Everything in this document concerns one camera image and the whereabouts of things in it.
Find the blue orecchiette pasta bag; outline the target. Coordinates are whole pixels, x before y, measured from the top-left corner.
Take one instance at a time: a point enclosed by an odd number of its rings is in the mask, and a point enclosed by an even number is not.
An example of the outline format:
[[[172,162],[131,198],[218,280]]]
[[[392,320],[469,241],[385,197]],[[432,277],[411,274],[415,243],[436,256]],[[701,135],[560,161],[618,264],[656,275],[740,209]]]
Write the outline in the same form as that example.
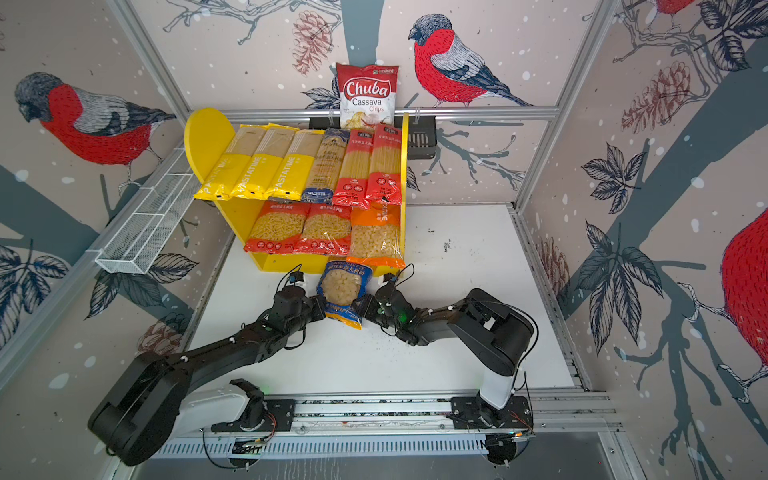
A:
[[[354,310],[353,303],[366,294],[372,275],[373,270],[366,265],[330,260],[317,287],[317,294],[326,300],[326,317],[361,330],[362,318]]]

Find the orange pasta bag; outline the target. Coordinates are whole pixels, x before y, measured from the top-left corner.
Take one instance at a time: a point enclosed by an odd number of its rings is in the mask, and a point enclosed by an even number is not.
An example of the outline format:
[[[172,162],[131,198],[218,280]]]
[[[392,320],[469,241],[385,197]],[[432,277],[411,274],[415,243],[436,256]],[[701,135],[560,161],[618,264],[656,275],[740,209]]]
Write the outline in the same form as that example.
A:
[[[351,211],[351,240],[347,261],[370,267],[405,267],[401,237],[401,207],[376,204]]]

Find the red fusilli bag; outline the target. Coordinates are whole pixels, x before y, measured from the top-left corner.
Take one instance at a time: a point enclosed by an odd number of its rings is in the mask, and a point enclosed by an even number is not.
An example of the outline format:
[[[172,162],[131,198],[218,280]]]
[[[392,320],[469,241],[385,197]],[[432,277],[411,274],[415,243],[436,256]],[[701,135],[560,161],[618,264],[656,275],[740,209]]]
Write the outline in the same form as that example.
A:
[[[310,205],[266,201],[248,235],[249,253],[292,254],[300,240]]]
[[[304,254],[346,257],[351,246],[351,208],[313,204],[296,244]]]

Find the red spaghetti pack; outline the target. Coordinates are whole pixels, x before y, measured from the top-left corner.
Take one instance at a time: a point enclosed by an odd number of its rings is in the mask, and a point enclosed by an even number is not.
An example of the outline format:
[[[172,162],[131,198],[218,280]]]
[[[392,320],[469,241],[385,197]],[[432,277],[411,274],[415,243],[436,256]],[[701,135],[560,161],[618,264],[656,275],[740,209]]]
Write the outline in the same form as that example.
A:
[[[374,130],[365,198],[370,204],[402,203],[402,132],[386,124]]]
[[[368,209],[366,199],[370,158],[373,152],[374,133],[363,129],[350,131],[350,138],[342,161],[332,204]]]

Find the yellow spaghetti pack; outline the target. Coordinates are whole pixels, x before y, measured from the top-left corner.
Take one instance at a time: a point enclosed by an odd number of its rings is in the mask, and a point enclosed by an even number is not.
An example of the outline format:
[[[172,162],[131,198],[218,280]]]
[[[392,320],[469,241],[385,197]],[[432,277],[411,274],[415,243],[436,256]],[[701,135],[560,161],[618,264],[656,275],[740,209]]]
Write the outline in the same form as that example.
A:
[[[299,130],[291,142],[269,188],[268,198],[300,201],[324,130]]]
[[[264,125],[241,125],[194,198],[203,201],[229,200],[268,129]]]
[[[266,200],[268,189],[286,156],[298,128],[269,124],[250,162],[236,182],[231,196]]]

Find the dark blue spaghetti pack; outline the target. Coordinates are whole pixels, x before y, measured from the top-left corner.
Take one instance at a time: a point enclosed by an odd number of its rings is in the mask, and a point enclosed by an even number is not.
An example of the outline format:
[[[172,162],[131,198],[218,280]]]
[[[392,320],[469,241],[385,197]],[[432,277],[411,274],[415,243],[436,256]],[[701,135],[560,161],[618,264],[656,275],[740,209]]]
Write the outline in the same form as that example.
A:
[[[349,139],[349,130],[325,131],[301,195],[302,202],[332,203]]]

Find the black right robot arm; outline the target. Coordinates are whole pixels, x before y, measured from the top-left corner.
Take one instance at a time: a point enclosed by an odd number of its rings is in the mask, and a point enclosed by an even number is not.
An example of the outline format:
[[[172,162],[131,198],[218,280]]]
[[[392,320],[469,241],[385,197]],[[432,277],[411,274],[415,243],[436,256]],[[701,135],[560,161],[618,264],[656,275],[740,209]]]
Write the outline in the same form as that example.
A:
[[[457,338],[487,369],[505,377],[515,376],[536,333],[529,315],[479,288],[451,305],[430,309],[413,307],[389,283],[352,307],[410,346]]]

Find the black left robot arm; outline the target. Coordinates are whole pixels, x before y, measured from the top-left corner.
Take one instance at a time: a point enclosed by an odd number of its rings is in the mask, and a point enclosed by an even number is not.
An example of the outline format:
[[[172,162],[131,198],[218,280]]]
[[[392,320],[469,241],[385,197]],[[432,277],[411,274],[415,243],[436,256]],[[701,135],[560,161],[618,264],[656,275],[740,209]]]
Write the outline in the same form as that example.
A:
[[[324,296],[307,296],[303,288],[289,285],[256,321],[223,340],[178,354],[138,355],[91,414],[88,430],[124,464],[148,460],[171,438],[191,392],[272,357],[291,335],[324,319],[326,304]]]

